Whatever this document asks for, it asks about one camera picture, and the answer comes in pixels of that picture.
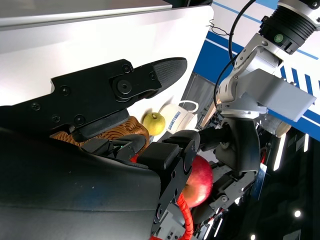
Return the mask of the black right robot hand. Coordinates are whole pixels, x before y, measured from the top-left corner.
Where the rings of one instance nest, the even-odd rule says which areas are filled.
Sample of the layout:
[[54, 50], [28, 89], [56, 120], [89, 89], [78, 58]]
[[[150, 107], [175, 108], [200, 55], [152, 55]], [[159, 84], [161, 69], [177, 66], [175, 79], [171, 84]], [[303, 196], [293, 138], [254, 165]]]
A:
[[50, 94], [0, 108], [3, 240], [148, 240], [170, 203], [183, 203], [200, 135], [146, 145], [100, 134], [128, 107], [178, 81], [183, 57], [125, 59], [54, 77]]

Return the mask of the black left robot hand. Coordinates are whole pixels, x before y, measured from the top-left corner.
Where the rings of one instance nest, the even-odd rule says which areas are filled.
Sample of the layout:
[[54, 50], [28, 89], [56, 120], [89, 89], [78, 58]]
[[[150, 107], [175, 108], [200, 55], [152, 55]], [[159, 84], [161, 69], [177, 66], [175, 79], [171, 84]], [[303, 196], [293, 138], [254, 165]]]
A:
[[214, 152], [213, 185], [209, 197], [191, 210], [193, 222], [205, 221], [227, 210], [255, 181], [260, 169], [260, 140], [251, 119], [225, 118], [222, 127], [199, 132], [200, 150]]

